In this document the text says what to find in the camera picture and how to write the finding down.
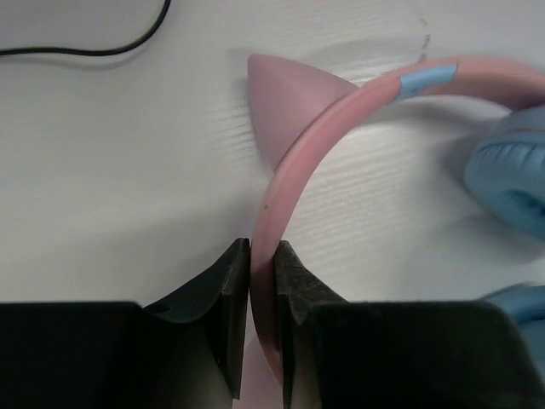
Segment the light blue band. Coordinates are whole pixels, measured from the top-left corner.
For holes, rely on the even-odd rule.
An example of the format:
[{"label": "light blue band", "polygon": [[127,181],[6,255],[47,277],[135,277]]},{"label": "light blue band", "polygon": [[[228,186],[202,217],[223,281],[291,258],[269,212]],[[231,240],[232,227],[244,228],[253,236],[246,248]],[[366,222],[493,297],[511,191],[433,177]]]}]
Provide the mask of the light blue band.
[{"label": "light blue band", "polygon": [[448,66],[435,66],[427,70],[411,72],[401,77],[401,89],[395,102],[417,96],[423,90],[434,85],[447,84],[452,82],[458,69],[457,64]]}]

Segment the pink headband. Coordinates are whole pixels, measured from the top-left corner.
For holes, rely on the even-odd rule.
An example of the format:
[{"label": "pink headband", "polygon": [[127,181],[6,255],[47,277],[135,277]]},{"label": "pink headband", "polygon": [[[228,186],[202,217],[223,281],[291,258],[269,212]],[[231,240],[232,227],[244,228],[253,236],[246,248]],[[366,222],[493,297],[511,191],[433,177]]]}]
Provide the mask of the pink headband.
[{"label": "pink headband", "polygon": [[281,382],[273,256],[325,155],[352,128],[392,102],[418,95],[464,95],[520,110],[545,103],[545,75],[513,60],[464,56],[407,66],[358,88],[311,66],[252,55],[248,76],[258,145],[275,169],[255,223],[250,296],[261,346]]}]

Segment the pink object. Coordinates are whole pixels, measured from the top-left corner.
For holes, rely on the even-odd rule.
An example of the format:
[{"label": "pink object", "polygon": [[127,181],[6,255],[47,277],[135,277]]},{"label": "pink object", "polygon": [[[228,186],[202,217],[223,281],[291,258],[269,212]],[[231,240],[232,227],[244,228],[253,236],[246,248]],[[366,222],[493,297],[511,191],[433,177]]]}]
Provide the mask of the pink object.
[{"label": "pink object", "polygon": [[545,76],[504,58],[466,56],[421,62],[358,88],[300,63],[267,55],[250,57],[250,112],[261,152],[276,170],[255,223],[250,296],[261,347],[280,384],[273,256],[304,187],[346,133],[397,98],[402,76],[445,65],[457,65],[454,80],[419,95],[464,95],[513,110],[545,103]]}]

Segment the ear cup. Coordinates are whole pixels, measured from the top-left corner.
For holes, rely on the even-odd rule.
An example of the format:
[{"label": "ear cup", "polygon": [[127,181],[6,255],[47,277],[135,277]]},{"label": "ear cup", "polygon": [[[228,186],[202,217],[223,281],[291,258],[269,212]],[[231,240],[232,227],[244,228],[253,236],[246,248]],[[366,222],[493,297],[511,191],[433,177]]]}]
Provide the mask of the ear cup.
[{"label": "ear cup", "polygon": [[464,175],[471,194],[507,224],[545,239],[545,107],[505,117]]}]

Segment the black cable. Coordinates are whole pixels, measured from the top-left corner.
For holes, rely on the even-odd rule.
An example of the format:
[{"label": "black cable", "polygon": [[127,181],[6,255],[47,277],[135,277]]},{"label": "black cable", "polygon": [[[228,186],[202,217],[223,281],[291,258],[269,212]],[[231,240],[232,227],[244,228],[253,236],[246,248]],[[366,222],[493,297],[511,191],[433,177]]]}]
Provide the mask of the black cable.
[{"label": "black cable", "polygon": [[167,13],[169,12],[171,0],[164,0],[163,7],[153,25],[141,37],[137,38],[132,43],[115,49],[71,49],[66,47],[21,47],[14,49],[0,49],[0,57],[7,55],[25,55],[25,54],[67,54],[67,55],[82,55],[85,57],[105,57],[108,55],[119,55],[127,53],[132,49],[140,47],[143,43],[149,40],[153,34],[163,24]]}]

